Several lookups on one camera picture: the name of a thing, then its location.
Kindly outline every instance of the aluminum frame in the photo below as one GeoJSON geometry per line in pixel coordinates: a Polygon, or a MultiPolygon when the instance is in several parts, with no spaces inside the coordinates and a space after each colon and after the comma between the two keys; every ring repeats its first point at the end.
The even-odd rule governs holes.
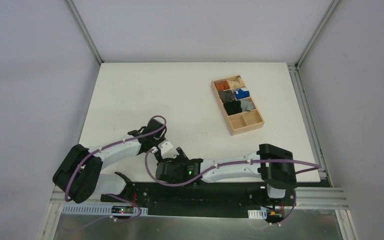
{"type": "MultiPolygon", "coordinates": [[[[343,239],[358,240],[343,189],[333,187],[298,187],[296,189],[296,197],[296,209],[335,210],[343,239]]],[[[64,208],[67,208],[70,205],[85,208],[98,205],[106,207],[109,205],[108,202],[100,202],[99,200],[100,196],[94,196],[81,204],[65,203],[64,192],[55,190],[51,197],[45,222],[42,225],[37,239],[54,239],[60,215],[64,208]]]]}
{"type": "Polygon", "coordinates": [[[92,40],[91,34],[89,33],[88,29],[86,28],[85,22],[83,22],[82,16],[80,16],[79,10],[77,9],[75,3],[73,0],[64,0],[75,25],[77,26],[78,30],[80,31],[81,35],[83,36],[84,41],[87,44],[87,47],[90,50],[90,53],[92,53],[93,57],[95,58],[96,62],[100,66],[104,61],[102,60],[102,57],[97,49],[97,46],[95,45],[94,41],[92,40]]]}
{"type": "MultiPolygon", "coordinates": [[[[89,50],[96,59],[97,63],[101,65],[103,59],[99,54],[99,51],[89,34],[82,17],[74,4],[73,0],[64,0],[68,10],[70,11],[75,24],[77,25],[80,33],[83,36],[89,50]]],[[[326,10],[323,18],[312,34],[310,40],[304,48],[304,51],[300,55],[296,63],[289,63],[288,69],[291,77],[291,81],[295,90],[295,94],[298,100],[298,105],[301,110],[302,117],[304,119],[305,128],[310,140],[311,149],[313,151],[314,159],[318,164],[322,166],[322,170],[319,171],[321,179],[328,179],[331,186],[333,186],[332,179],[327,171],[327,165],[323,157],[323,152],[320,146],[319,138],[317,136],[316,127],[314,125],[313,114],[310,103],[308,101],[305,86],[300,77],[300,67],[308,56],[309,52],[316,44],[321,33],[325,29],[331,16],[338,8],[341,0],[332,0],[328,9],[326,10]]],[[[296,208],[297,209],[313,209],[313,210],[335,210],[338,217],[339,228],[344,240],[358,240],[357,232],[352,220],[346,195],[341,188],[334,187],[299,187],[296,189],[296,208]]],[[[44,223],[37,236],[39,240],[52,240],[57,229],[57,225],[60,219],[60,215],[67,206],[72,203],[66,203],[64,201],[64,192],[61,190],[55,190],[50,199],[48,210],[45,215],[44,223]]],[[[84,202],[85,205],[108,205],[107,202],[101,202],[100,196],[94,196],[84,202]]]]}

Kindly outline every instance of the cable clip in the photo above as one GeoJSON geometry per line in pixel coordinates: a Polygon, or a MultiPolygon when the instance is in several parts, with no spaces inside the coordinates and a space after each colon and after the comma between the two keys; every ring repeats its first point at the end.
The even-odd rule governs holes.
{"type": "Polygon", "coordinates": [[[157,148],[156,146],[153,146],[153,147],[151,148],[151,153],[152,153],[152,154],[155,154],[157,151],[158,151],[158,148],[157,148]]]}

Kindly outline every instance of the gray cloth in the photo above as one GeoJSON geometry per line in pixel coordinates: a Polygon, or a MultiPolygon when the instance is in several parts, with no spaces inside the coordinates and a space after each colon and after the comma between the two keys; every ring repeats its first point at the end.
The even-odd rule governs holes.
{"type": "Polygon", "coordinates": [[[249,112],[249,111],[256,109],[256,107],[254,106],[254,103],[252,101],[246,100],[246,99],[240,100],[240,108],[244,112],[249,112]]]}
{"type": "Polygon", "coordinates": [[[232,90],[218,91],[218,95],[220,95],[220,99],[224,104],[235,100],[232,90]]]}

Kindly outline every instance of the metal plate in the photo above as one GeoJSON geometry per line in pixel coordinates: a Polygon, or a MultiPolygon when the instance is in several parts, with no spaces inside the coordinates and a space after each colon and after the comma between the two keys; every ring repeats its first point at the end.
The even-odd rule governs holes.
{"type": "Polygon", "coordinates": [[[147,216],[131,222],[103,219],[75,232],[60,229],[61,224],[68,229],[81,228],[99,216],[62,215],[55,240],[343,239],[334,210],[298,209],[281,227],[268,226],[262,219],[147,216]]]}

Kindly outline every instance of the blue cloth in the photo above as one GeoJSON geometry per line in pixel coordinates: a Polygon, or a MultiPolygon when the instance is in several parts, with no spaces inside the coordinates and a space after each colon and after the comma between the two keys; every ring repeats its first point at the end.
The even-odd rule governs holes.
{"type": "Polygon", "coordinates": [[[246,88],[239,88],[234,91],[234,96],[237,100],[248,98],[250,96],[250,91],[248,91],[246,88]]]}

